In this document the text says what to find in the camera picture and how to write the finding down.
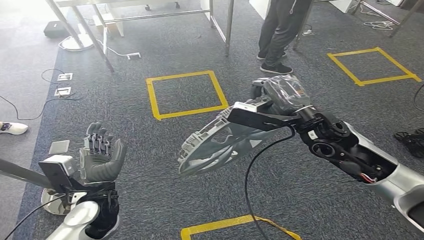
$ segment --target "metal table leg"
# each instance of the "metal table leg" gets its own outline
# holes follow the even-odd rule
[[[310,5],[309,5],[309,8],[308,8],[308,10],[307,10],[307,13],[306,13],[306,15],[305,15],[305,17],[304,17],[304,19],[303,19],[303,21],[302,21],[302,27],[300,28],[300,31],[299,31],[299,33],[296,35],[296,40],[294,41],[294,44],[293,44],[293,50],[296,50],[297,48],[298,48],[298,44],[299,44],[299,41],[300,41],[300,39],[301,39],[301,36],[302,36],[302,32],[303,32],[303,29],[304,29],[304,26],[305,26],[305,24],[307,23],[307,21],[308,21],[308,18],[309,18],[309,15],[311,14],[311,10],[312,10],[312,5],[314,4],[314,1],[312,1],[311,3],[310,3]]]
[[[97,7],[96,4],[92,4],[92,7],[94,9],[95,14],[97,15],[98,19],[100,20],[101,25],[103,26],[103,28],[106,28],[106,22],[102,17],[102,14],[99,11],[99,8]]]
[[[210,27],[214,28],[215,24],[214,24],[214,20],[212,19],[214,17],[214,0],[209,0],[209,21],[210,21]]]
[[[3,159],[0,159],[0,175],[5,175],[30,184],[35,184],[46,189],[52,188],[52,184],[45,175]]]
[[[98,17],[98,20],[101,22],[101,25],[103,26],[103,53],[108,56],[108,26],[106,25],[105,20],[102,17],[102,14],[99,11],[99,8],[96,4],[92,4],[92,7],[94,9],[95,14]]]
[[[47,4],[50,6],[51,10],[53,10],[54,14],[56,14],[57,18],[63,23],[63,26],[67,30],[67,32],[75,39],[78,46],[83,49],[84,45],[81,42],[80,38],[78,37],[77,32],[72,28],[72,26],[68,23],[66,20],[66,17],[63,15],[59,7],[56,5],[56,3],[53,0],[45,0]]]
[[[99,43],[97,42],[96,37],[94,36],[93,32],[90,30],[90,27],[86,23],[86,20],[84,19],[83,15],[78,10],[78,7],[72,6],[72,10],[75,13],[76,17],[78,18],[79,23],[85,29],[85,31],[87,32],[87,34],[90,37],[91,41],[93,42],[95,49],[98,51],[98,53],[100,54],[101,58],[106,63],[106,66],[113,73],[115,71],[114,70],[114,67],[112,67],[111,63],[109,62],[108,57],[103,53],[102,48],[100,47]]]
[[[408,14],[406,14],[405,18],[402,19],[402,21],[399,23],[399,25],[397,27],[395,27],[393,29],[393,31],[390,33],[390,38],[393,37],[398,31],[399,29],[402,27],[402,25],[411,17],[411,15],[413,13],[415,13],[418,8],[421,7],[421,5],[423,5],[424,0],[418,0],[415,5],[409,10]]]
[[[233,26],[234,0],[229,1],[228,19],[226,22],[225,56],[230,54],[231,28]]]

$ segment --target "table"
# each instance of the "table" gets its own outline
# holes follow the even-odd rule
[[[111,65],[108,57],[107,57],[107,39],[108,39],[108,27],[106,23],[121,23],[125,21],[132,21],[132,20],[141,20],[141,19],[152,19],[152,18],[162,18],[162,17],[171,17],[171,16],[179,16],[179,15],[190,15],[190,14],[200,14],[200,13],[208,13],[209,14],[209,21],[210,21],[210,27],[215,28],[219,35],[221,36],[222,40],[225,42],[225,56],[229,55],[230,52],[230,41],[231,41],[231,31],[232,31],[232,25],[233,25],[233,12],[234,12],[234,0],[229,0],[228,3],[228,18],[227,18],[227,28],[226,28],[226,34],[222,31],[221,27],[218,25],[217,20],[214,16],[214,0],[208,0],[209,2],[209,9],[202,9],[202,10],[192,10],[192,11],[181,11],[176,13],[164,13],[164,14],[156,14],[156,15],[145,15],[145,16],[131,16],[131,17],[121,17],[116,18],[113,20],[104,20],[102,15],[100,14],[100,11],[97,7],[97,4],[115,4],[115,3],[125,3],[125,2],[131,2],[130,0],[46,0],[50,8],[53,10],[53,12],[56,14],[56,16],[59,18],[59,20],[63,23],[66,30],[69,32],[69,34],[72,36],[72,38],[75,39],[78,46],[83,49],[84,44],[78,37],[78,34],[76,31],[72,28],[72,26],[68,23],[66,17],[62,14],[60,8],[63,7],[71,7],[72,11],[75,13],[79,23],[84,28],[85,32],[88,34],[89,38],[92,41],[92,44],[94,45],[95,49],[100,54],[101,58],[105,62],[106,66],[109,68],[111,72],[114,72],[114,68]],[[78,9],[78,6],[83,5],[92,5],[98,19],[100,20],[102,26],[103,26],[103,48],[100,46],[99,42],[97,41],[96,37],[94,36],[93,32],[90,30],[89,25],[85,21],[83,15]]]

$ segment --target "metal stand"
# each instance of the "metal stand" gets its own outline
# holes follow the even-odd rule
[[[225,56],[228,57],[230,54],[230,40],[231,40],[231,28],[233,26],[233,12],[234,12],[234,0],[229,1],[228,6],[228,20],[226,22],[226,39],[225,42]]]
[[[310,5],[310,7],[309,7],[309,9],[308,9],[308,11],[307,11],[307,14],[306,14],[306,16],[305,16],[305,18],[303,19],[303,22],[302,22],[302,26],[304,26],[305,24],[306,24],[306,22],[308,21],[308,18],[309,18],[309,15],[311,14],[311,10],[312,10],[312,5],[313,5],[313,3],[321,3],[321,2],[329,2],[329,1],[332,1],[332,0],[315,0],[315,1],[313,1],[312,2],[312,4]],[[411,10],[409,10],[409,12],[408,12],[408,14],[405,16],[405,18],[403,18],[403,20],[401,21],[401,22],[399,22],[399,21],[397,21],[396,19],[394,19],[394,18],[392,18],[392,17],[390,17],[389,15],[387,15],[387,14],[385,14],[384,12],[382,12],[382,11],[380,11],[380,10],[378,10],[377,8],[375,8],[375,7],[373,7],[373,6],[371,6],[371,5],[369,5],[367,2],[365,2],[364,0],[359,0],[359,3],[355,6],[355,8],[352,10],[352,12],[351,12],[351,14],[352,15],[354,15],[356,12],[357,12],[357,10],[360,8],[360,6],[361,5],[364,5],[365,7],[367,7],[367,8],[369,8],[369,9],[371,9],[372,11],[374,11],[374,12],[376,12],[377,14],[379,14],[380,16],[382,16],[382,17],[384,17],[384,18],[386,18],[387,20],[389,20],[389,21],[391,21],[392,23],[394,23],[394,24],[396,24],[397,25],[397,27],[395,27],[394,29],[393,29],[393,31],[391,32],[391,34],[390,34],[390,38],[391,37],[393,37],[398,31],[399,31],[399,29],[402,27],[402,25],[403,24],[405,24],[405,22],[411,17],[411,15],[413,14],[413,13],[415,13],[417,10],[418,10],[418,8],[422,5],[424,3],[424,0],[418,0],[416,3],[415,3],[415,5],[411,8]],[[299,44],[299,41],[300,41],[300,39],[301,39],[301,36],[302,36],[302,32],[303,32],[303,27],[302,27],[302,29],[300,29],[300,32],[296,35],[296,40],[294,41],[294,44],[293,44],[293,50],[296,50],[297,48],[298,48],[298,44]]]
[[[110,72],[113,73],[115,71],[114,67],[109,62],[108,57],[103,53],[102,48],[100,47],[99,43],[97,42],[97,39],[94,36],[93,32],[90,30],[90,26],[87,24],[86,20],[84,19],[83,15],[81,14],[80,10],[78,10],[78,7],[76,7],[76,6],[72,6],[72,10],[75,13],[76,18],[78,18],[79,23],[82,25],[82,27],[84,28],[84,30],[86,31],[86,33],[90,37],[91,41],[94,44],[95,49],[97,49],[97,51],[99,52],[104,63],[106,63],[106,66],[109,68]]]
[[[384,12],[382,12],[382,11],[380,11],[380,10],[378,10],[377,8],[375,8],[375,7],[373,7],[373,6],[371,6],[370,4],[368,4],[366,1],[364,1],[364,0],[359,0],[359,3],[356,5],[356,7],[353,9],[353,11],[352,11],[352,15],[354,15],[356,12],[357,12],[357,10],[359,9],[359,7],[361,6],[361,5],[364,5],[365,7],[367,7],[367,8],[369,8],[369,9],[371,9],[372,11],[374,11],[374,12],[376,12],[377,14],[379,14],[380,16],[382,16],[382,17],[384,17],[385,19],[387,19],[387,20],[389,20],[389,21],[391,21],[392,23],[394,23],[394,24],[396,24],[397,25],[397,27],[395,27],[394,29],[393,29],[393,31],[391,32],[391,34],[390,34],[390,38],[391,37],[393,37],[398,31],[399,31],[399,29],[406,23],[406,21],[411,17],[411,15],[413,14],[413,13],[415,13],[417,10],[418,10],[418,8],[422,5],[424,3],[424,0],[418,0],[416,3],[415,3],[415,5],[411,8],[411,10],[409,10],[409,12],[408,12],[408,14],[402,19],[402,21],[401,22],[399,22],[399,21],[397,21],[396,19],[394,19],[394,18],[392,18],[392,17],[390,17],[389,15],[387,15],[387,14],[385,14]]]
[[[294,44],[293,44],[293,50],[296,50],[298,48],[298,44],[299,44],[299,41],[301,40],[302,32],[304,30],[304,26],[309,19],[309,15],[311,14],[313,4],[314,4],[314,1],[312,1],[311,4],[309,5],[309,9],[307,10],[307,13],[302,21],[302,25],[301,25],[302,27],[300,28],[299,33],[296,35],[296,40],[294,41]]]
[[[393,37],[399,31],[399,29],[401,29],[401,27],[405,24],[405,22],[411,17],[411,15],[415,13],[421,7],[421,5],[423,5],[423,3],[424,3],[424,0],[418,0],[415,3],[415,5],[409,10],[408,14],[399,23],[399,26],[393,29],[393,31],[391,31],[389,37]]]
[[[96,50],[99,52],[101,58],[107,65],[107,67],[110,69],[111,72],[114,71],[114,68],[112,67],[111,63],[109,62],[109,59],[107,57],[108,53],[108,23],[116,23],[119,25],[122,22],[125,21],[131,21],[131,20],[141,20],[141,19],[152,19],[152,18],[162,18],[162,17],[171,17],[171,16],[180,16],[180,15],[190,15],[190,14],[201,14],[201,13],[209,13],[210,14],[210,26],[212,28],[216,28],[219,35],[221,36],[222,40],[225,42],[225,56],[229,55],[230,52],[230,40],[231,40],[231,31],[232,31],[232,25],[233,25],[233,11],[234,11],[234,2],[235,0],[229,0],[228,4],[228,19],[227,19],[227,28],[226,28],[226,34],[222,31],[221,27],[218,25],[215,16],[214,16],[214,0],[209,0],[209,9],[206,10],[192,10],[192,11],[182,11],[182,12],[176,12],[176,13],[165,13],[165,14],[156,14],[156,15],[145,15],[145,16],[132,16],[132,17],[120,17],[113,20],[104,20],[99,9],[97,8],[96,4],[102,3],[102,4],[111,4],[111,3],[118,3],[118,2],[129,2],[130,0],[46,0],[51,9],[54,11],[54,13],[57,15],[57,17],[69,28],[69,33],[75,38],[78,39],[78,44],[81,48],[84,48],[84,44],[81,43],[80,39],[78,38],[78,35],[76,32],[69,26],[67,23],[65,17],[60,12],[59,7],[71,7],[74,11],[76,17],[78,18],[79,23],[83,26],[84,30],[88,34],[88,38],[92,41],[92,44],[96,48]],[[95,14],[97,15],[99,21],[101,22],[103,26],[103,46],[101,47],[98,41],[96,40],[93,32],[91,32],[90,27],[84,20],[84,17],[82,16],[81,12],[78,10],[77,6],[82,5],[92,5]]]

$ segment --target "metal pole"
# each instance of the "metal pole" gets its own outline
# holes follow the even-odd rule
[[[103,27],[103,53],[108,56],[108,28]]]
[[[35,184],[45,189],[53,188],[49,179],[45,175],[29,170],[25,167],[18,166],[3,159],[0,159],[0,174],[30,184]]]
[[[229,0],[228,18],[226,22],[225,56],[230,54],[231,28],[233,26],[234,0]]]
[[[302,24],[301,24],[301,27],[300,27],[300,31],[296,35],[296,40],[294,41],[294,44],[293,44],[293,50],[296,50],[298,48],[298,44],[299,44],[299,41],[301,39],[304,26],[309,19],[309,15],[311,14],[313,4],[314,4],[314,1],[311,1],[309,8],[307,9],[307,13],[306,13],[305,17],[303,18],[303,21],[302,21]]]
[[[51,10],[53,10],[54,14],[56,14],[57,18],[63,23],[63,26],[67,30],[67,32],[75,39],[75,42],[78,44],[78,46],[83,49],[84,45],[81,42],[80,38],[78,37],[77,32],[72,28],[72,26],[68,23],[66,20],[66,17],[61,12],[59,7],[56,5],[56,3],[53,0],[45,0],[47,4],[50,6]]]
[[[115,22],[125,22],[130,20],[139,20],[139,19],[154,19],[154,18],[162,18],[162,17],[170,17],[170,16],[180,16],[180,15],[188,15],[188,14],[201,14],[201,13],[209,13],[210,10],[193,10],[193,11],[181,11],[176,13],[163,13],[157,15],[147,15],[147,16],[129,16],[129,17],[121,17],[112,20],[105,20],[105,23],[115,23]]]
[[[78,7],[76,6],[72,6],[72,10],[76,15],[76,18],[78,18],[79,23],[82,25],[82,27],[85,29],[86,33],[88,34],[88,36],[90,37],[91,41],[94,44],[95,49],[98,51],[98,53],[100,54],[101,58],[103,59],[103,61],[106,63],[106,66],[109,68],[109,70],[113,73],[114,67],[112,66],[112,64],[109,62],[108,57],[103,53],[102,48],[100,47],[99,43],[96,40],[96,37],[94,36],[93,32],[90,30],[89,25],[86,23],[86,20],[84,19],[83,15],[81,14],[81,12],[78,10]]]
[[[394,23],[396,25],[401,24],[400,22],[398,22],[396,19],[392,18],[391,16],[389,16],[389,15],[385,14],[384,12],[378,10],[377,8],[369,5],[366,1],[361,1],[361,2],[362,2],[362,5],[364,5],[365,7],[373,10],[377,14],[381,15],[383,18],[386,18],[387,20],[390,20],[392,23]]]
[[[103,28],[106,28],[107,26],[106,26],[105,20],[103,19],[102,14],[99,11],[99,8],[97,7],[96,4],[92,4],[92,6],[93,6],[95,14],[97,15],[98,19],[101,22],[101,25],[103,25]]]
[[[357,13],[357,10],[361,6],[361,3],[362,3],[362,0],[359,0],[359,2],[357,3],[357,5],[355,6],[355,8],[353,9],[353,11],[350,14],[355,15],[355,13]]]
[[[399,29],[402,27],[402,25],[405,24],[405,22],[411,17],[413,13],[415,13],[419,7],[424,3],[424,0],[418,0],[415,5],[409,10],[408,14],[406,14],[405,18],[402,19],[402,21],[399,23],[399,26],[395,27],[393,31],[390,33],[390,38],[393,37]]]
[[[214,28],[215,24],[214,24],[214,20],[212,19],[214,17],[214,0],[209,0],[209,9],[210,9],[210,13],[209,13],[210,27]]]

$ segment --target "black device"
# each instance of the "black device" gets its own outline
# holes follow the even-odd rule
[[[44,29],[44,35],[51,39],[66,38],[70,34],[61,21],[50,21]]]

